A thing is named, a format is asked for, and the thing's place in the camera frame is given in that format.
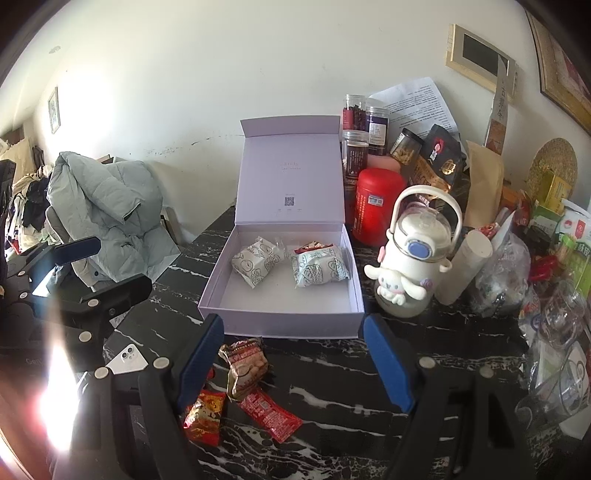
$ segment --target brown paper bag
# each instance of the brown paper bag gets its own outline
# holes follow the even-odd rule
[[[496,218],[505,169],[499,154],[473,142],[467,144],[470,159],[470,193],[464,225],[479,228]]]

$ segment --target white phone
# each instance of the white phone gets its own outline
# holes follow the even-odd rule
[[[130,343],[121,350],[119,354],[107,364],[107,367],[109,367],[115,375],[138,372],[147,366],[148,362],[133,343]]]

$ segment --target glass cup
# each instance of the glass cup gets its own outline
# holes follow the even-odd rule
[[[561,280],[544,307],[540,335],[556,350],[564,350],[583,331],[585,300],[572,282]]]
[[[583,361],[567,359],[554,375],[515,407],[517,419],[528,433],[536,433],[587,407],[589,382]]]

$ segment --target blue button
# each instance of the blue button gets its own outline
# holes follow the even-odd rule
[[[408,253],[416,258],[425,260],[431,256],[431,248],[419,240],[411,240],[407,244]]]

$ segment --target wall picture frame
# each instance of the wall picture frame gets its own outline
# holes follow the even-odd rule
[[[506,97],[509,103],[514,103],[517,88],[515,60],[465,28],[456,24],[449,25],[445,65],[492,93],[496,92],[499,56],[505,63],[507,73]]]
[[[540,91],[591,135],[591,93],[548,29],[526,11],[540,71]]]
[[[49,100],[47,101],[47,109],[49,111],[49,123],[51,125],[51,133],[54,134],[61,126],[60,119],[60,104],[57,97],[57,87],[53,89]]]

